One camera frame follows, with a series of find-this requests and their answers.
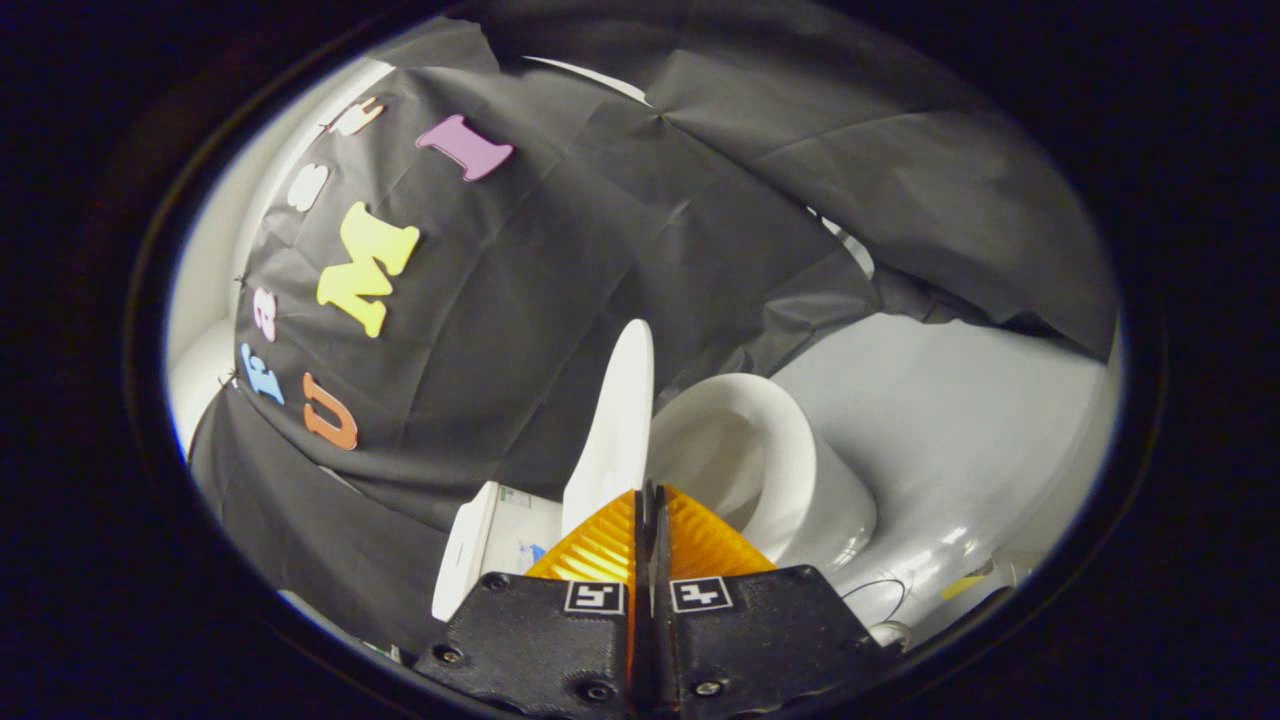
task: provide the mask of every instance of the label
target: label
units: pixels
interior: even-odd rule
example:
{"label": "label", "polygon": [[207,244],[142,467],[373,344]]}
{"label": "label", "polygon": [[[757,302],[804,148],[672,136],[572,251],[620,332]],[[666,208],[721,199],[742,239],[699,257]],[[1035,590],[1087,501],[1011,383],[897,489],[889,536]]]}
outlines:
{"label": "label", "polygon": [[506,486],[499,486],[498,488],[498,502],[506,502],[517,507],[532,507],[532,500],[527,492],[520,492]]}
{"label": "label", "polygon": [[516,565],[516,571],[521,575],[529,573],[538,561],[547,555],[547,550],[538,543],[526,543],[524,541],[517,541],[520,543],[520,562]]}

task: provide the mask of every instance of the toilet bowl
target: toilet bowl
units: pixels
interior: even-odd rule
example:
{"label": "toilet bowl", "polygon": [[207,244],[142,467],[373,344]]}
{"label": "toilet bowl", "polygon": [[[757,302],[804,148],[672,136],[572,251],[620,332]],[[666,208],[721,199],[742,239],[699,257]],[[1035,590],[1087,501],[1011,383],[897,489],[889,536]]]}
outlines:
{"label": "toilet bowl", "polygon": [[703,503],[778,566],[838,570],[876,529],[867,487],[795,400],[758,375],[708,378],[653,419],[646,474]]}

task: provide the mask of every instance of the toy toilet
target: toy toilet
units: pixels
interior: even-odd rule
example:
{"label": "toy toilet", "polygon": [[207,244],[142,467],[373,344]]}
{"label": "toy toilet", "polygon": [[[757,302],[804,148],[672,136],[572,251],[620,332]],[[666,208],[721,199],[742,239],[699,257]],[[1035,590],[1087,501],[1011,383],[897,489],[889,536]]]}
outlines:
{"label": "toy toilet", "polygon": [[653,336],[623,328],[609,357],[563,503],[486,482],[458,509],[431,615],[448,620],[485,573],[525,573],[600,507],[645,477],[701,502],[776,565],[829,573],[867,543],[876,506],[773,382],[703,380],[653,415]]}

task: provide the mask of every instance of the cable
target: cable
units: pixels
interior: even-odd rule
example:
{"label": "cable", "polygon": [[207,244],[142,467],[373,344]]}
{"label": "cable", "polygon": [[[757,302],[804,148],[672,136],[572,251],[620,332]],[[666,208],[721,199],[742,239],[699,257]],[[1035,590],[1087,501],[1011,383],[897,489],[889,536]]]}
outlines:
{"label": "cable", "polygon": [[858,592],[858,591],[860,591],[863,588],[869,588],[872,585],[878,585],[879,583],[897,583],[897,587],[900,587],[902,589],[902,594],[900,594],[899,598],[897,598],[897,605],[895,605],[893,610],[891,610],[890,614],[886,615],[883,620],[881,620],[881,623],[888,623],[890,618],[892,618],[899,611],[899,609],[902,607],[902,602],[906,601],[906,593],[908,593],[906,583],[904,583],[902,580],[899,580],[897,578],[884,578],[882,580],[872,580],[869,583],[863,583],[863,584],[858,585],[856,588],[854,588],[854,589],[846,592],[845,594],[840,596],[840,600],[845,600],[846,597],[854,594],[855,592]]}

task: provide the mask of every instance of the pink letter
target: pink letter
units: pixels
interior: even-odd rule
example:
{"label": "pink letter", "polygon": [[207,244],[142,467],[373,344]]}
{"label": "pink letter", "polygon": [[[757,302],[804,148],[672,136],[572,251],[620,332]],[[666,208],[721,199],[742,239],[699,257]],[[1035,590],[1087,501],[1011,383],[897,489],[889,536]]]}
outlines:
{"label": "pink letter", "polygon": [[511,145],[494,145],[463,124],[462,115],[452,115],[422,133],[413,145],[435,147],[462,165],[462,179],[475,182],[498,168],[515,152]]}

